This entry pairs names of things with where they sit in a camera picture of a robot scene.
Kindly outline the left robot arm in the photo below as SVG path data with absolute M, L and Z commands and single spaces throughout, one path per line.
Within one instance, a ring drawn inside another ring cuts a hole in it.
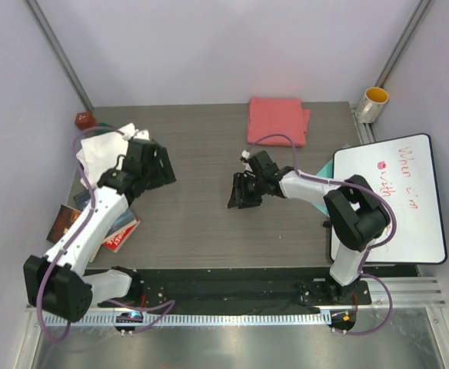
M 90 204 L 67 233 L 42 257 L 23 266 L 28 302 L 66 321 L 80 321 L 88 309 L 115 300 L 135 306 L 143 294 L 141 276 L 113 267 L 87 275 L 85 269 L 109 228 L 144 192 L 176 181 L 168 151 L 154 140 L 133 138 L 116 166 L 105 171 L 90 194 Z

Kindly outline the white t shirt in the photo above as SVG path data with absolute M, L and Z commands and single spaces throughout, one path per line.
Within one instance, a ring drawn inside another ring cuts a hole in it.
M 111 131 L 81 140 L 81 148 L 75 156 L 92 188 L 96 188 L 101 175 L 109 168 L 117 166 L 117 169 L 121 169 L 117 157 L 126 154 L 128 141 L 136 129 L 133 123 L 129 123 L 118 129 L 122 135 Z

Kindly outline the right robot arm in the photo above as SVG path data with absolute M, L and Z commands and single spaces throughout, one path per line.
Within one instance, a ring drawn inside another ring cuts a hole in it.
M 235 173 L 228 207 L 257 207 L 266 194 L 324 203 L 339 241 L 324 290 L 336 304 L 351 300 L 371 249 L 387 243 L 395 234 L 397 222 L 388 203 L 360 175 L 339 181 L 285 167 Z

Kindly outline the white whiteboard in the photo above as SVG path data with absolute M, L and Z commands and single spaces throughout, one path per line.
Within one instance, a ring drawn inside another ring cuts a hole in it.
M 345 148 L 333 156 L 333 176 L 363 176 L 393 209 L 395 236 L 370 252 L 373 264 L 442 264 L 447 259 L 431 138 L 411 135 Z

